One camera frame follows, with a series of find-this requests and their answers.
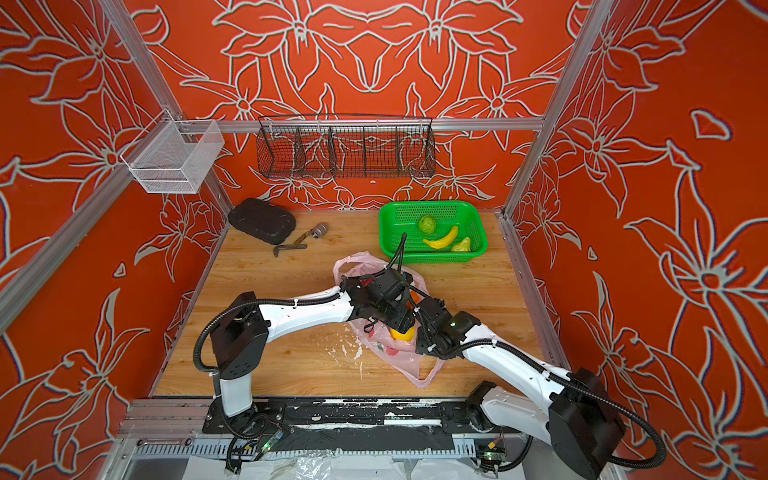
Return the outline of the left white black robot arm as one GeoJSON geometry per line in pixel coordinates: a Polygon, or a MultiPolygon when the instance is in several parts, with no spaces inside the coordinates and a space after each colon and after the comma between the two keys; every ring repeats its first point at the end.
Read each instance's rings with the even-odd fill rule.
{"type": "Polygon", "coordinates": [[[416,320],[411,312],[413,277],[403,270],[407,235],[394,257],[379,271],[344,276],[330,289],[292,299],[239,295],[199,334],[193,348],[195,368],[213,380],[215,399],[227,420],[252,408],[251,374],[265,346],[315,326],[365,319],[405,334],[416,320]]]}

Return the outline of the pink plastic bag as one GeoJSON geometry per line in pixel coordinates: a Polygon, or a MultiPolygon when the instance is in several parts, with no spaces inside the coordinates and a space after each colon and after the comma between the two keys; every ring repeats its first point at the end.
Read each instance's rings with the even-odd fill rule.
{"type": "MultiPolygon", "coordinates": [[[[367,251],[354,253],[335,262],[333,276],[340,283],[343,276],[354,277],[376,273],[382,270],[387,261],[377,258],[367,251]]],[[[444,360],[435,360],[429,370],[428,357],[415,352],[416,337],[412,342],[396,341],[390,336],[390,329],[383,323],[377,323],[368,331],[368,320],[358,319],[348,323],[357,339],[381,360],[399,371],[414,386],[420,389],[428,387],[438,375],[444,360]]]]}

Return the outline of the green round fruit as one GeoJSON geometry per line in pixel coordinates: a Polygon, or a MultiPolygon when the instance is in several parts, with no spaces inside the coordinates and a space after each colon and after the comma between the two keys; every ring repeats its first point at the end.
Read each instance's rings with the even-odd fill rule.
{"type": "Polygon", "coordinates": [[[419,219],[417,226],[424,235],[432,235],[437,229],[437,222],[431,215],[424,215],[419,219]]]}

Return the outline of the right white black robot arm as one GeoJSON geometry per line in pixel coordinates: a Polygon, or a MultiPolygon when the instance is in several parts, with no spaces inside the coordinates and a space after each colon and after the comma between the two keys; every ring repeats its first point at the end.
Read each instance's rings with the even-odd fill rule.
{"type": "Polygon", "coordinates": [[[571,372],[540,360],[495,334],[477,317],[450,313],[444,303],[423,298],[413,309],[420,328],[417,350],[441,360],[463,358],[514,387],[532,403],[525,409],[499,387],[482,394],[480,410],[494,425],[511,427],[550,445],[557,457],[584,479],[596,479],[607,464],[653,469],[667,457],[661,435],[647,420],[611,400],[590,371],[571,372]],[[615,451],[627,423],[641,428],[655,451],[649,458],[622,458],[615,451]]]}

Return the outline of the yellow green pear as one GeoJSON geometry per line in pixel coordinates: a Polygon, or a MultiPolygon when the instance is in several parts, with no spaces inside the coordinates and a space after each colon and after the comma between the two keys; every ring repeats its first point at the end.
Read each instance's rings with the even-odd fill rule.
{"type": "Polygon", "coordinates": [[[451,246],[451,251],[452,252],[459,252],[459,253],[470,252],[471,251],[471,239],[469,237],[465,237],[461,241],[453,244],[451,246]]]}

